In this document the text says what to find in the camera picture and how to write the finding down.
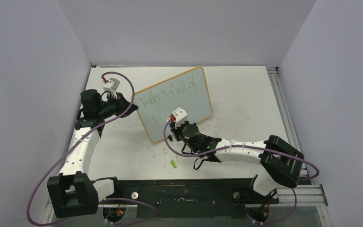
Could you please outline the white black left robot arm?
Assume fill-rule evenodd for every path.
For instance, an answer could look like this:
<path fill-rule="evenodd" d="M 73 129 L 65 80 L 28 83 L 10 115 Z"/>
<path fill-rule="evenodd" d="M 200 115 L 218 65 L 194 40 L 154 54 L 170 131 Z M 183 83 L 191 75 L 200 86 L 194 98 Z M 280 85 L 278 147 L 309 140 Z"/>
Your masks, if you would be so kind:
<path fill-rule="evenodd" d="M 87 173 L 104 130 L 103 122 L 112 116 L 127 117 L 138 106 L 127 101 L 122 93 L 105 91 L 104 94 L 105 101 L 95 89 L 80 94 L 82 108 L 75 124 L 72 152 L 66 156 L 58 175 L 47 182 L 57 218 L 95 214 L 104 199 L 111 204 L 121 200 L 122 190 L 114 186 L 116 177 L 91 180 Z"/>

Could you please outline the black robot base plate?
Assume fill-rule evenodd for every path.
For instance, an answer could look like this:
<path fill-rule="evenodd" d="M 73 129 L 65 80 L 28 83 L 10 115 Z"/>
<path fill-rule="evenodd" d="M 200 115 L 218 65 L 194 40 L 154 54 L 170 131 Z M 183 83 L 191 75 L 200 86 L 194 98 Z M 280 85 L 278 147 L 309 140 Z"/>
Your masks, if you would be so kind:
<path fill-rule="evenodd" d="M 290 196 L 284 202 L 282 197 Z M 262 196 L 252 178 L 204 180 L 116 180 L 103 216 L 120 222 L 136 212 L 137 218 L 253 218 L 269 216 L 268 205 L 294 205 L 294 194 L 279 187 Z"/>

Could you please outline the green marker cap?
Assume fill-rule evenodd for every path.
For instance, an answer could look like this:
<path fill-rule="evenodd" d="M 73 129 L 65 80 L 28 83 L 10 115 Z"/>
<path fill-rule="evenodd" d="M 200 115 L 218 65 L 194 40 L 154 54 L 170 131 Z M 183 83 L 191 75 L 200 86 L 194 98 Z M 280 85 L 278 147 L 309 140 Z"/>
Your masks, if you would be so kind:
<path fill-rule="evenodd" d="M 177 168 L 177 165 L 176 165 L 176 163 L 175 163 L 175 161 L 173 159 L 170 161 L 170 163 L 171 163 L 173 168 Z"/>

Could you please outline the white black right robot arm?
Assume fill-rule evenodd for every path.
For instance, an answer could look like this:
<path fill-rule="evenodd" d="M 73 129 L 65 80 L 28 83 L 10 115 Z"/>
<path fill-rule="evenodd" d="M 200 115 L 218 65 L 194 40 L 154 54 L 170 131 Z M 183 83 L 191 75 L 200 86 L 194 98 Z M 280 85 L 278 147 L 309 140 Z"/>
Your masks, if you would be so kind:
<path fill-rule="evenodd" d="M 267 140 L 237 142 L 202 134 L 198 126 L 185 122 L 181 126 L 169 121 L 170 129 L 177 141 L 190 149 L 175 153 L 182 157 L 195 157 L 201 162 L 245 162 L 263 166 L 264 170 L 253 178 L 248 190 L 253 202 L 261 202 L 279 186 L 295 188 L 299 183 L 304 155 L 279 136 L 271 135 Z"/>

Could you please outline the yellow framed whiteboard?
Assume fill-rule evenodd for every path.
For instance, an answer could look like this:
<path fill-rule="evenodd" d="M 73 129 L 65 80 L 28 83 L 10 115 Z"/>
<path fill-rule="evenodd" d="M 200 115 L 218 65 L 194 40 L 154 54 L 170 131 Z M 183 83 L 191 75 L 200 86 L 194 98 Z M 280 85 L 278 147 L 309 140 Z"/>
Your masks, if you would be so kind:
<path fill-rule="evenodd" d="M 163 129 L 172 111 L 181 107 L 188 120 L 199 123 L 212 115 L 205 71 L 195 67 L 135 93 L 134 104 L 151 143 L 163 140 Z"/>

